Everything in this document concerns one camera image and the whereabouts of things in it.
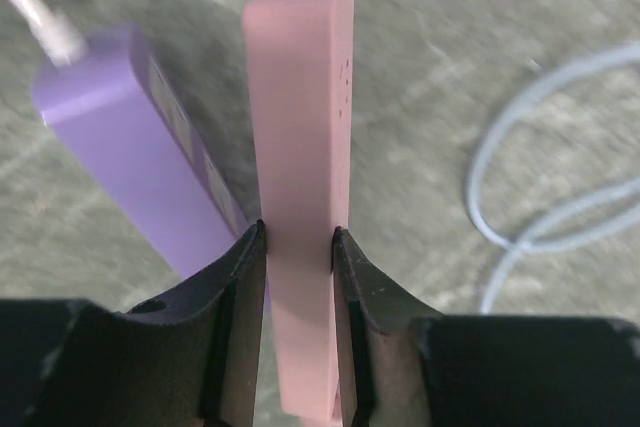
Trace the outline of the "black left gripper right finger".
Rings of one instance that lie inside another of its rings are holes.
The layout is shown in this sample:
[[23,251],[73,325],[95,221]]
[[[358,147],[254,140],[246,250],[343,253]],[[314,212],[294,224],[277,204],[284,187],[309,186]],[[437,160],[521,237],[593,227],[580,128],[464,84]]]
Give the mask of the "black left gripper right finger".
[[441,313],[333,237],[346,426],[635,426],[639,329],[608,317]]

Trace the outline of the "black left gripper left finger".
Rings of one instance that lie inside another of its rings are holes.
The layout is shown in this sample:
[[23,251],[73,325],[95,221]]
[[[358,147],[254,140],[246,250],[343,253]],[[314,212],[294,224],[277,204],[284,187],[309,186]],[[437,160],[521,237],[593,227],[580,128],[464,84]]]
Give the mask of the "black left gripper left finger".
[[86,299],[1,303],[5,426],[249,426],[266,232],[126,313]]

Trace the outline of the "purple USB power strip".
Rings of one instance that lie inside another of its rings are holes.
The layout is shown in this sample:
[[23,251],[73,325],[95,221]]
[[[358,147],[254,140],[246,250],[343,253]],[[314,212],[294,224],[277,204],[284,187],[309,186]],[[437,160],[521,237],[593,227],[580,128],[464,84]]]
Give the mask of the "purple USB power strip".
[[90,36],[71,64],[45,62],[32,99],[44,124],[181,277],[220,258],[247,229],[137,25]]

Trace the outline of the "pink power strip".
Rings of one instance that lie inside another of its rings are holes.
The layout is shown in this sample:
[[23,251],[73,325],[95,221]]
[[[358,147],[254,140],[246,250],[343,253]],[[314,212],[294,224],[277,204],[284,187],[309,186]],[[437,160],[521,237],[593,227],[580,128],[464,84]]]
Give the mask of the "pink power strip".
[[354,0],[252,0],[243,27],[281,406],[336,425],[331,243],[349,216]]

